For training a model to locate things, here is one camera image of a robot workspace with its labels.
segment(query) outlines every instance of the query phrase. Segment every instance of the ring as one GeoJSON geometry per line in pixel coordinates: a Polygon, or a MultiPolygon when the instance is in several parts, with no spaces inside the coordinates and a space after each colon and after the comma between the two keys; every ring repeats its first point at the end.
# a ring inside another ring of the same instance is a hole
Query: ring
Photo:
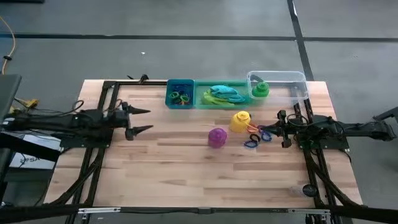
{"type": "Polygon", "coordinates": [[[182,102],[188,102],[188,101],[189,101],[189,97],[187,97],[187,96],[181,96],[181,101],[182,101],[182,102]]]}
{"type": "Polygon", "coordinates": [[[171,99],[176,99],[177,97],[179,97],[180,96],[180,94],[178,93],[178,92],[172,92],[170,95],[169,95],[169,97],[171,98],[171,99]]]}

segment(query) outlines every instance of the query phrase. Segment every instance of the toy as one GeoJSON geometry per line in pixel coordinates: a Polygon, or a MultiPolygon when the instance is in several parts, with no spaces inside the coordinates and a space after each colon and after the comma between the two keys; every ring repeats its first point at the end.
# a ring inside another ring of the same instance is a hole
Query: toy
{"type": "Polygon", "coordinates": [[[237,90],[225,85],[215,85],[203,93],[202,103],[204,105],[233,106],[235,103],[245,102],[237,90]]]}
{"type": "Polygon", "coordinates": [[[266,97],[269,94],[269,85],[266,82],[260,82],[253,88],[252,92],[255,97],[266,97]]]}
{"type": "Polygon", "coordinates": [[[221,148],[225,144],[227,136],[224,129],[215,128],[209,132],[208,145],[215,149],[221,148]]]}
{"type": "Polygon", "coordinates": [[[247,111],[240,111],[232,117],[229,124],[229,129],[236,133],[243,133],[247,126],[257,129],[256,127],[250,125],[250,120],[251,117],[247,111]]]}

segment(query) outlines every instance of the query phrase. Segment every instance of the yellow cup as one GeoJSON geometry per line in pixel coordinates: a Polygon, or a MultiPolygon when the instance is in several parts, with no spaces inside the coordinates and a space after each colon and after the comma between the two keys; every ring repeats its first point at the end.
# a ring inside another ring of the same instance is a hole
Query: yellow cup
{"type": "Polygon", "coordinates": [[[240,111],[232,117],[229,129],[236,133],[243,133],[250,124],[250,120],[250,114],[247,111],[240,111]]]}

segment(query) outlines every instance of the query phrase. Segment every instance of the pink ball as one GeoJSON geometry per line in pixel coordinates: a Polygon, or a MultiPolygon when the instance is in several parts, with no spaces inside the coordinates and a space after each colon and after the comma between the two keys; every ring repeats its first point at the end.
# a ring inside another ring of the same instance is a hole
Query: pink ball
{"type": "Polygon", "coordinates": [[[225,144],[227,136],[222,128],[215,128],[209,132],[208,145],[215,149],[221,148],[225,144]]]}

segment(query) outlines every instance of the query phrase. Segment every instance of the black clamp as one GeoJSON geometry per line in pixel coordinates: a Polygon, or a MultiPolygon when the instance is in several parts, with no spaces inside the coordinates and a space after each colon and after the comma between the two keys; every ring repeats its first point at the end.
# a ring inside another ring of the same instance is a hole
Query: black clamp
{"type": "Polygon", "coordinates": [[[149,77],[146,74],[143,74],[138,81],[139,85],[143,85],[145,80],[149,80],[149,77]]]}
{"type": "Polygon", "coordinates": [[[3,56],[3,58],[6,59],[6,60],[12,60],[12,57],[10,57],[8,55],[3,56]]]}

